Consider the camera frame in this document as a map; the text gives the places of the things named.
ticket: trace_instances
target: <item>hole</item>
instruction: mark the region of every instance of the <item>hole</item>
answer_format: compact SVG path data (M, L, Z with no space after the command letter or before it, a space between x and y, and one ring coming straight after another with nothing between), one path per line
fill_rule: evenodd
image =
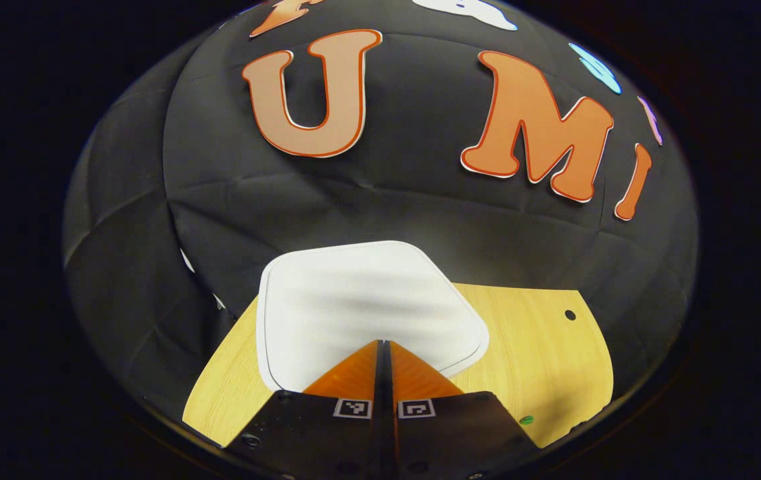
M335 466L335 470L346 475L353 475L359 473L359 465L356 465L354 462L341 462Z
M241 435L241 441L243 441L243 444L247 447L250 447L250 449L255 449L255 447L258 447L259 444L261 444L261 440L259 440L259 437L256 437L255 435L250 435L249 433Z
M428 462L413 462L410 465L407 465L407 470L410 470L411 473L425 473L428 471Z

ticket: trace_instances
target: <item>orange sticker letter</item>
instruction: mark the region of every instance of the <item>orange sticker letter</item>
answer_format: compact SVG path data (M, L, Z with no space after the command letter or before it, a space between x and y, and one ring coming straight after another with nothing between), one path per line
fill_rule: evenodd
M650 154L646 151L644 145L636 143L636 170L632 173L630 187L626 189L624 198L614 207L614 216L622 221L631 221L632 217L636 216L636 205L638 204L638 198L642 195L644 180L646 180L646 174L649 172L650 167L652 167Z
M566 166L552 177L552 189L581 203L589 201L606 137L614 127L611 113L582 97L561 118L538 68L495 51L481 52L478 59L493 71L493 103L481 141L460 154L463 167L502 179L514 176L520 169L514 145L522 130L530 182L540 182L570 152Z
M327 112L318 127L301 127L288 113L282 73L294 58L291 51L265 55L244 67L255 122L265 140L283 152L318 158L355 145L365 125L365 52L382 41L379 31L362 29L310 43L309 54L324 61Z
M250 39L265 33L265 31L271 30L271 28L279 27L284 23L292 21L292 19L298 19L301 16L306 15L308 10L300 8L304 3L308 2L309 4L314 5L323 1L324 0L282 0L281 2L274 3L271 15L268 15L267 19L249 34Z

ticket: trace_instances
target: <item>black fabric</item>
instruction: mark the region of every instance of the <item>black fabric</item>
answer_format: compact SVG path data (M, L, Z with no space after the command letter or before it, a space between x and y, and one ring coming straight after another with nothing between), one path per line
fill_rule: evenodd
M117 101L85 148L67 204L67 274L111 371L179 420L230 314L257 295L267 262L297 249L392 239L424 250L454 282L578 289L608 343L614 394L626 393L666 355L694 284L698 212L667 119L658 118L659 147L629 79L612 68L624 89L613 94L570 39L503 5L517 31L411 0L305 8L297 21L249 39L270 12L263 4L188 43ZM328 159L265 142L243 66L294 52L285 70L289 112L317 125L325 92L308 43L366 27L384 40L367 53L359 142ZM612 113L590 203L559 197L547 181L532 185L524 168L494 179L460 166L490 109L484 49L539 67L562 114L582 95ZM613 209L632 177L636 142L654 167L636 218L623 222ZM524 159L521 137L514 151ZM209 292L229 313L215 310Z

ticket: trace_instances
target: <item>purple sticker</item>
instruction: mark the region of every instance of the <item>purple sticker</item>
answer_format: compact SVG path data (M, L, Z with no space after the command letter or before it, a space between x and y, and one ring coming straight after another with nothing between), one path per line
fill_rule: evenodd
M641 97L637 97L637 98L644 106L644 111L648 115L650 128L652 129L652 134L656 136L656 141L658 142L658 146L662 146L662 135L658 132L658 125L656 125L656 116L652 114L652 110L650 109L650 106L643 98Z

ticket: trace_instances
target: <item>wooden board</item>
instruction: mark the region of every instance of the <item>wooden board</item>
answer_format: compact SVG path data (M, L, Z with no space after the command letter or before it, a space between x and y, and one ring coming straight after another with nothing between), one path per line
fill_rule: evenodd
M489 390L538 447L566 435L612 400L612 361L602 332L577 291L512 289L454 283L481 315L490 346L452 382L465 392ZM564 312L570 311L574 320ZM207 363L182 419L223 446L270 398L255 350L252 301Z

